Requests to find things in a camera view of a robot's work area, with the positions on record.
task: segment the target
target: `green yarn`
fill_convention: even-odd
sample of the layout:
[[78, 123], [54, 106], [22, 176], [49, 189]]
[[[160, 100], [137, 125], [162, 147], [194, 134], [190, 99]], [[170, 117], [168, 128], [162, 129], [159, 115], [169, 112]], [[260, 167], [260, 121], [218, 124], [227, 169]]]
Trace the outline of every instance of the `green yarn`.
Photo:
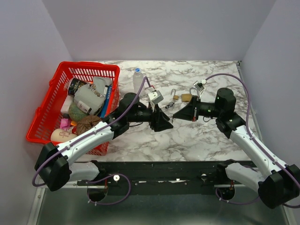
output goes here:
[[77, 105], [73, 102], [69, 107], [69, 116], [72, 121], [79, 122], [84, 117], [88, 116], [87, 113], [81, 111]]

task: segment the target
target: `white panel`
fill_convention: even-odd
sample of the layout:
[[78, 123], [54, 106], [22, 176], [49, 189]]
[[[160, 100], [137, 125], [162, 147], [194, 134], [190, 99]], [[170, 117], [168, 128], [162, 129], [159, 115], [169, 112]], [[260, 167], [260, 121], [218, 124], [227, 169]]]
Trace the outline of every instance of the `white panel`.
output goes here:
[[300, 167], [299, 0], [276, 1], [241, 69], [266, 146]]
[[43, 0], [76, 60], [241, 60], [275, 0]]
[[2, 1], [0, 30], [0, 224], [23, 225], [41, 149], [25, 135], [55, 69], [71, 57], [41, 0]]

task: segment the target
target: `yarn ball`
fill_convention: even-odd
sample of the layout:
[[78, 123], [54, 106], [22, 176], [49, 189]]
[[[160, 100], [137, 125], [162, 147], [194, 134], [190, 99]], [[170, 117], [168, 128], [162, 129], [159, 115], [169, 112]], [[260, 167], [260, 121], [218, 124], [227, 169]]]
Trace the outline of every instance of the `yarn ball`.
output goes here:
[[80, 110], [75, 103], [72, 103], [69, 107], [69, 116], [71, 120], [75, 122], [79, 122], [84, 117], [88, 116], [87, 113]]
[[81, 135], [84, 132], [91, 129], [92, 127], [96, 126], [100, 121], [101, 119], [98, 116], [94, 116], [94, 115], [86, 116], [77, 123], [76, 133], [78, 135]]

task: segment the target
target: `plastic bottle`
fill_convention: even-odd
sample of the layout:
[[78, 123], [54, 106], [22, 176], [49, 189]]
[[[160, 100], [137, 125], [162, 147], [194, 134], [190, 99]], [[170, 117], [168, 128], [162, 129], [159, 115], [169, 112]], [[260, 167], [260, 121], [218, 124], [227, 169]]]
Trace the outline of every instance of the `plastic bottle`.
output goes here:
[[[140, 68], [135, 69], [135, 73], [133, 74], [133, 88], [135, 90], [135, 93], [137, 93], [140, 89], [140, 86], [142, 84], [142, 81], [144, 79], [144, 75], [142, 74]], [[145, 87], [143, 85], [143, 89], [140, 93], [140, 96], [143, 96], [145, 94]]]

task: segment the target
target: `red plastic basket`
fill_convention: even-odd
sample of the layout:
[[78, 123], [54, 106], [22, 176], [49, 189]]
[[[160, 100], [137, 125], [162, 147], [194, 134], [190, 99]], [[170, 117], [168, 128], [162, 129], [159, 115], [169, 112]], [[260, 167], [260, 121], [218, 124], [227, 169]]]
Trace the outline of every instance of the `red plastic basket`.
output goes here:
[[[50, 142], [52, 132], [60, 128], [62, 114], [60, 109], [66, 99], [68, 91], [64, 88], [73, 77], [92, 82], [94, 76], [109, 77], [112, 79], [112, 93], [107, 108], [107, 114], [116, 109], [119, 102], [120, 68], [116, 65], [104, 65], [96, 62], [62, 62], [59, 64], [49, 90], [40, 107], [36, 109], [35, 117], [27, 132], [26, 139], [33, 143], [46, 144]], [[108, 142], [91, 150], [88, 154], [105, 155]]]

